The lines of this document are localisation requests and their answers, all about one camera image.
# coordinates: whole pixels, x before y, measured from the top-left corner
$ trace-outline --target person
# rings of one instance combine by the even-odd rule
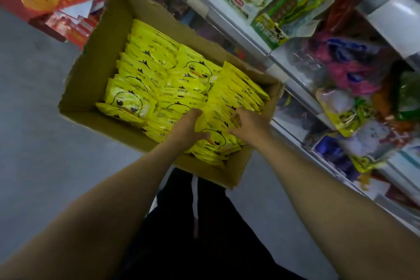
[[[224,189],[175,169],[148,209],[173,161],[195,142],[202,111],[191,109],[167,139],[76,199],[0,267],[0,279],[138,279],[222,274],[299,279],[276,265]],[[274,138],[267,120],[237,109],[231,129],[264,156],[300,219],[343,279],[418,279],[420,240],[375,203]]]

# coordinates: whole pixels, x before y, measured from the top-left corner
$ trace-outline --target black pants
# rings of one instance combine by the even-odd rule
[[[168,259],[193,261],[194,268],[206,269],[207,275],[216,273],[219,267],[220,272],[226,273],[228,265],[236,275],[246,271],[248,275],[270,273],[270,277],[281,275],[284,279],[302,279],[275,263],[226,197],[225,189],[202,178],[198,179],[198,238],[194,239],[191,182],[192,174],[179,168],[172,171],[165,187],[157,194],[157,207],[146,216],[127,249],[118,279],[133,277],[136,273],[128,272],[131,269],[140,271],[138,267],[134,268],[139,260],[143,261],[142,269],[160,265],[155,264],[155,260]],[[169,256],[162,257],[166,248],[172,250]],[[150,252],[155,259],[144,259]],[[177,262],[173,267],[178,268],[180,264]]]

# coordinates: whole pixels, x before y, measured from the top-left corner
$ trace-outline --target red logo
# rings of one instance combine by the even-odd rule
[[[234,0],[236,2],[236,4],[238,4],[239,6],[243,6],[244,2],[242,0]]]

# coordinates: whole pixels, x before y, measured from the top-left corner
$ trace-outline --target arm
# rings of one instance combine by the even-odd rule
[[[231,130],[271,165],[313,239],[344,279],[418,279],[420,239],[370,199],[276,140],[257,113]]]
[[[104,279],[113,272],[172,162],[197,140],[191,109],[165,142],[71,203],[0,267],[0,279]]]

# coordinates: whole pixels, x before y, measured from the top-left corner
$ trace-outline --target torn cardboard edge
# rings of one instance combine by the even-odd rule
[[[220,45],[198,36],[151,0],[105,1],[101,19],[66,80],[66,90],[59,104],[60,114],[142,152],[149,152],[157,145],[141,130],[105,116],[95,107],[96,102],[103,102],[108,78],[117,73],[116,61],[124,49],[134,18],[155,27],[220,66],[227,61],[246,73],[270,95],[271,99],[266,102],[262,115],[267,120],[272,118],[276,102],[284,91],[284,86],[277,79],[250,67]],[[174,165],[232,189],[239,183],[251,152],[250,146],[243,146],[240,151],[230,155],[224,170],[186,154],[178,157]]]

